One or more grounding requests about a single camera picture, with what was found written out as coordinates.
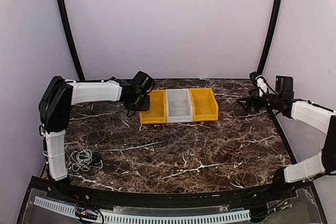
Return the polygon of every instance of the white cable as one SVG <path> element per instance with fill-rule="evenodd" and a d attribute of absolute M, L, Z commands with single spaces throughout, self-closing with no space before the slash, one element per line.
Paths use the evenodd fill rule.
<path fill-rule="evenodd" d="M 305 175 L 306 175 L 307 180 L 312 182 L 312 180 L 308 177 L 308 174 L 307 174 L 306 159 L 303 161 L 303 167 L 304 167 L 304 171 L 305 171 Z"/>
<path fill-rule="evenodd" d="M 81 151 L 73 151 L 69 156 L 71 169 L 74 172 L 77 172 L 79 169 L 81 169 L 84 172 L 88 172 L 92 167 L 99 169 L 103 168 L 102 160 L 100 160 L 99 166 L 91 166 L 90 164 L 92 162 L 92 151 L 87 148 L 84 149 L 81 145 L 79 146 Z"/>

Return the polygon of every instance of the plastic storage bin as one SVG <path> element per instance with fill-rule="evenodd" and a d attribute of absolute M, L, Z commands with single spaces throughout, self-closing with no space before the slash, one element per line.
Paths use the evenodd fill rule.
<path fill-rule="evenodd" d="M 189 90 L 193 105 L 194 122 L 217 121 L 218 104 L 213 90 L 211 88 Z"/>
<path fill-rule="evenodd" d="M 167 123 L 193 121 L 189 89 L 166 89 Z"/>
<path fill-rule="evenodd" d="M 164 90 L 153 90 L 150 94 L 148 111 L 140 112 L 141 124 L 167 123 L 166 95 Z"/>

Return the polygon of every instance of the curved black pole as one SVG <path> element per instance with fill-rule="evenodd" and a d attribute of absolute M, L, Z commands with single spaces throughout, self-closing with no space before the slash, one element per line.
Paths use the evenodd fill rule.
<path fill-rule="evenodd" d="M 269 21 L 269 26 L 268 26 L 268 31 L 266 35 L 266 40 L 263 48 L 263 52 L 260 57 L 260 62 L 259 66 L 257 69 L 258 74 L 262 74 L 265 68 L 265 64 L 267 61 L 267 56 L 269 53 L 269 49 L 271 47 L 272 39 L 273 39 L 273 34 L 275 30 L 275 26 L 277 24 L 277 19 L 278 19 L 278 14 L 279 14 L 279 9 L 280 9 L 280 3 L 281 0 L 274 0 L 273 2 L 273 9 L 272 9 L 272 14 L 271 14 L 271 19 Z"/>
<path fill-rule="evenodd" d="M 69 24 L 69 19 L 67 15 L 67 10 L 65 7 L 65 2 L 64 0 L 57 0 L 58 3 L 58 8 L 59 8 L 59 13 L 61 15 L 61 20 L 63 23 L 63 29 L 65 36 L 67 38 L 69 50 L 71 53 L 72 61 L 74 62 L 73 64 L 75 65 L 75 69 L 78 75 L 79 80 L 85 81 L 83 69 L 80 65 L 78 54 L 76 51 L 75 43 L 74 43 L 74 38 L 72 37 L 71 29 L 70 29 L 70 24 Z"/>

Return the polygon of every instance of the yellow bin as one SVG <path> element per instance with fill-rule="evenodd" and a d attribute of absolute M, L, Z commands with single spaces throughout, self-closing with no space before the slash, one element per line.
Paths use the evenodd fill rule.
<path fill-rule="evenodd" d="M 211 88 L 189 89 L 193 104 L 193 121 L 217 121 L 218 104 Z"/>
<path fill-rule="evenodd" d="M 141 124 L 167 123 L 166 94 L 164 90 L 153 90 L 150 94 L 148 111 L 140 112 Z"/>

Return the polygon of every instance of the black metal frame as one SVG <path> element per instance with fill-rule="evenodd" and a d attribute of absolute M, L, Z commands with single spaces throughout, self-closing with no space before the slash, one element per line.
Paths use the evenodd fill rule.
<path fill-rule="evenodd" d="M 72 61 L 74 62 L 73 65 L 75 65 L 75 69 L 76 69 L 79 80 L 85 81 L 84 72 L 80 65 L 80 61 L 79 61 L 78 54 L 76 51 L 74 38 L 72 37 L 72 32 L 70 28 L 69 19 L 68 19 L 67 9 L 65 6 L 65 1 L 57 0 L 57 3 L 58 3 L 58 8 L 59 8 L 59 13 L 61 15 L 64 33 L 67 38 L 69 50 L 71 53 Z"/>
<path fill-rule="evenodd" d="M 262 74 L 265 68 L 265 64 L 267 61 L 269 49 L 272 44 L 272 39 L 273 39 L 273 34 L 275 31 L 275 26 L 277 24 L 277 19 L 278 19 L 278 14 L 279 14 L 279 9 L 280 9 L 280 3 L 281 0 L 274 0 L 273 2 L 273 9 L 272 9 L 272 14 L 271 14 L 271 19 L 269 21 L 269 26 L 268 26 L 268 31 L 266 35 L 266 40 L 263 48 L 263 52 L 260 57 L 260 62 L 258 65 L 257 73 Z"/>
<path fill-rule="evenodd" d="M 85 203 L 103 209 L 113 209 L 115 206 L 176 209 L 229 205 L 230 209 L 249 209 L 253 216 L 256 212 L 267 209 L 267 203 L 274 200 L 269 195 L 265 194 L 265 190 L 268 186 L 269 185 L 263 185 L 246 189 L 200 194 L 135 194 L 90 189 L 79 186 L 71 186 L 71 190 L 73 190 L 73 192 L 77 194 L 79 198 Z M 312 189 L 323 223 L 327 223 L 327 219 L 324 215 L 324 211 L 318 198 L 314 183 L 297 183 L 296 189 L 305 188 L 308 186 L 310 186 Z M 61 195 L 53 190 L 50 181 L 47 179 L 32 177 L 20 209 L 17 224 L 21 224 L 23 220 L 29 195 L 33 188 L 45 191 L 47 197 L 49 198 L 64 200 Z"/>

